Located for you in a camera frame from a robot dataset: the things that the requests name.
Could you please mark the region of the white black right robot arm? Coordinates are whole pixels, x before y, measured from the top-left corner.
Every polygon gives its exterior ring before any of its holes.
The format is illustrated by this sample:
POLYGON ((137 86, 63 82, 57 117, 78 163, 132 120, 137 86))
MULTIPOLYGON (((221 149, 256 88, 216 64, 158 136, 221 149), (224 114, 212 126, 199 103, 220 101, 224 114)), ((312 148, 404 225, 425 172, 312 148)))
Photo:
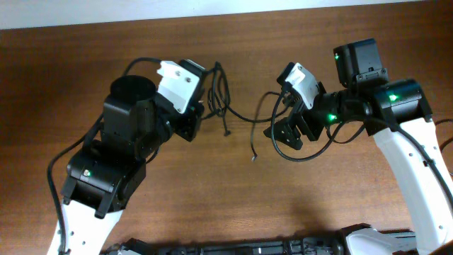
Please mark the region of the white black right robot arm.
POLYGON ((391 81, 377 43, 366 39, 333 50, 343 89, 329 93, 300 63, 277 78, 279 103, 290 114, 270 118, 265 136, 273 147, 302 146, 322 132, 334 143, 342 126, 362 123, 387 160, 403 194, 414 230, 391 235, 368 224, 341 229, 336 244, 344 254, 451 254, 452 177, 437 141, 432 109, 414 79, 391 81))

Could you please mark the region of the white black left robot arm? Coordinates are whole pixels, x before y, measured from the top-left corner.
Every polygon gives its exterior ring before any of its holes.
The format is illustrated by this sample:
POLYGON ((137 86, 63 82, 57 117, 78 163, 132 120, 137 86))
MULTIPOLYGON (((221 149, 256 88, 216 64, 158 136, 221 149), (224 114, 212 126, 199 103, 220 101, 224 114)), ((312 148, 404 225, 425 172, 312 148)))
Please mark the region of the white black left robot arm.
POLYGON ((99 254, 146 176, 159 147, 192 141, 204 112, 203 75, 163 76, 159 85, 125 75, 110 86, 103 112, 75 145, 67 178, 53 200, 57 226, 48 254, 99 254))

